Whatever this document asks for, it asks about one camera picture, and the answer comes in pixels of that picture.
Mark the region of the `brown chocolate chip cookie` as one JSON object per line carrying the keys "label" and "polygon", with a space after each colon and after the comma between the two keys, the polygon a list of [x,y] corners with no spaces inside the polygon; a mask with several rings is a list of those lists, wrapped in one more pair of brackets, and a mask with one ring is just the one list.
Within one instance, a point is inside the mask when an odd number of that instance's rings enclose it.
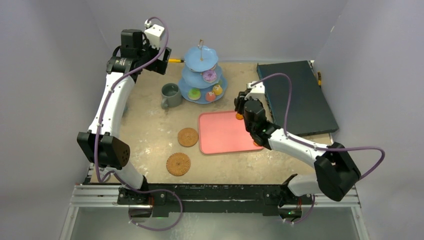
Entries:
{"label": "brown chocolate chip cookie", "polygon": [[243,120],[244,119],[243,115],[242,114],[239,114],[239,113],[237,113],[235,115],[235,117],[236,117],[237,120]]}

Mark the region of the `yellow cupcake with cream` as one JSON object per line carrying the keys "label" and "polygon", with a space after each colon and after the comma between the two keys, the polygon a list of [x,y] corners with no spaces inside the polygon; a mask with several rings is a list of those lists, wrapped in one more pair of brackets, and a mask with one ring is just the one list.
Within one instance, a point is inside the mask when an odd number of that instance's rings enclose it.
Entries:
{"label": "yellow cupcake with cream", "polygon": [[220,84],[216,84],[212,87],[212,91],[216,96],[220,96],[223,93],[223,88]]}

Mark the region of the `pink cupcake with cream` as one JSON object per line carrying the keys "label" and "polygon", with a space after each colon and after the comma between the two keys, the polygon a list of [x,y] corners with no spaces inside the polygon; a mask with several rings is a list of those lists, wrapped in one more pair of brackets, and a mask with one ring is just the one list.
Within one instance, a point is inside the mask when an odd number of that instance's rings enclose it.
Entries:
{"label": "pink cupcake with cream", "polygon": [[213,102],[215,101],[217,95],[213,91],[209,91],[205,94],[205,100],[207,102]]}

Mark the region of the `purple frosted donut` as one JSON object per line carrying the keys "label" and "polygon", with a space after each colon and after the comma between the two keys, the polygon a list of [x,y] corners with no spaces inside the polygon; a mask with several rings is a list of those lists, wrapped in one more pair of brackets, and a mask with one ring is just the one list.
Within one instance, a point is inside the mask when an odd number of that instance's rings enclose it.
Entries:
{"label": "purple frosted donut", "polygon": [[202,73],[202,79],[206,83],[213,83],[217,80],[217,73],[215,70],[207,70]]}

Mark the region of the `blue three-tier cake stand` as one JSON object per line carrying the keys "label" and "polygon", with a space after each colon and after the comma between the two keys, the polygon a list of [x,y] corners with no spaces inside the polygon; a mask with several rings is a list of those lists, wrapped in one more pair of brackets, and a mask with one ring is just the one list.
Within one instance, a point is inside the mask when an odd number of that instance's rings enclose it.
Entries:
{"label": "blue three-tier cake stand", "polygon": [[[217,79],[208,83],[203,80],[202,73],[207,70],[215,70]],[[212,102],[205,100],[205,94],[213,91],[214,85],[221,85],[223,93],[216,96],[215,101],[221,99],[228,87],[228,81],[223,75],[223,70],[219,66],[219,57],[213,48],[204,44],[201,39],[197,46],[191,47],[184,55],[184,67],[181,71],[181,79],[178,82],[181,94],[189,102],[206,105]],[[201,98],[193,101],[188,98],[188,91],[191,88],[198,88],[201,91]]]}

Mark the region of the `green frosted donut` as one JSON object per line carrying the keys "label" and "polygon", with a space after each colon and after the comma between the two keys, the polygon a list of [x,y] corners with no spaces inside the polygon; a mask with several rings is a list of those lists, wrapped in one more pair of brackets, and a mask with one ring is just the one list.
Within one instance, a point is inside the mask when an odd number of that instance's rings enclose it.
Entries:
{"label": "green frosted donut", "polygon": [[191,88],[187,93],[188,99],[192,101],[197,101],[201,98],[202,93],[199,88]]}

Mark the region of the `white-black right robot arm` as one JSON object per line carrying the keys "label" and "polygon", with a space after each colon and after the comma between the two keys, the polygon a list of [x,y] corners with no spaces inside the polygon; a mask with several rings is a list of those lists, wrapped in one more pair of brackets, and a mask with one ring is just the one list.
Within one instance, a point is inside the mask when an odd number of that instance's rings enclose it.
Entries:
{"label": "white-black right robot arm", "polygon": [[291,175],[283,184],[280,196],[288,204],[300,196],[323,194],[339,202],[360,180],[362,174],[344,146],[338,142],[325,145],[285,132],[267,120],[266,111],[250,90],[240,91],[234,99],[235,111],[243,116],[245,130],[260,147],[292,156],[314,169],[313,174]]}

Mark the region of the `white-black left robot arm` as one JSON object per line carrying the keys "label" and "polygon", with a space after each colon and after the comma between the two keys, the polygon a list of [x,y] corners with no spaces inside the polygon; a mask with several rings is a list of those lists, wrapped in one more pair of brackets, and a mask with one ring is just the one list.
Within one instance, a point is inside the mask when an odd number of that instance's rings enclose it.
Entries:
{"label": "white-black left robot arm", "polygon": [[168,40],[164,27],[157,24],[145,30],[124,29],[121,44],[106,64],[106,82],[97,113],[77,143],[87,160],[94,165],[95,176],[102,183],[114,175],[131,189],[129,197],[138,205],[146,203],[149,191],[143,187],[144,176],[130,163],[130,147],[119,139],[121,120],[129,95],[143,70],[164,75],[171,49],[161,47]]}

